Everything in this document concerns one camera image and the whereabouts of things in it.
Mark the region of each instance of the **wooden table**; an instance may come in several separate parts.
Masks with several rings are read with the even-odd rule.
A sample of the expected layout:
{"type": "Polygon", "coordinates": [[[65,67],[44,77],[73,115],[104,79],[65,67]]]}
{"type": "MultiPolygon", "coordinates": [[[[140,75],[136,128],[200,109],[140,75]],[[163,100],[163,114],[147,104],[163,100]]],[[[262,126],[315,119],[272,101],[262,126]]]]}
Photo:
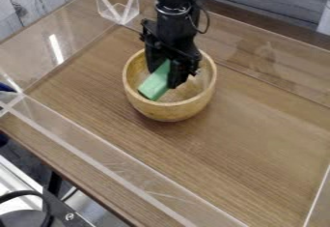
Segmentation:
{"type": "MultiPolygon", "coordinates": [[[[199,45],[218,63],[216,94],[187,121],[151,121],[130,106],[122,71],[143,43],[120,26],[27,94],[248,226],[302,226],[329,165],[330,52],[220,16],[199,45]]],[[[16,116],[0,126],[131,224],[182,225],[16,116]]]]}

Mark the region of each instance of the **green sponge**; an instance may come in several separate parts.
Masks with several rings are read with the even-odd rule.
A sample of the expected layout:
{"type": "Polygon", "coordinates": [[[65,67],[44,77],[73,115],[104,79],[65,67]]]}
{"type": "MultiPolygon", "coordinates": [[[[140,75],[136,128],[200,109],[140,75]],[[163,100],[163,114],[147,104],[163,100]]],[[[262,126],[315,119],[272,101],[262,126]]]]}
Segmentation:
{"type": "Polygon", "coordinates": [[[139,94],[150,100],[158,100],[168,90],[167,75],[170,72],[170,60],[166,60],[154,73],[147,77],[140,84],[139,94]]]}

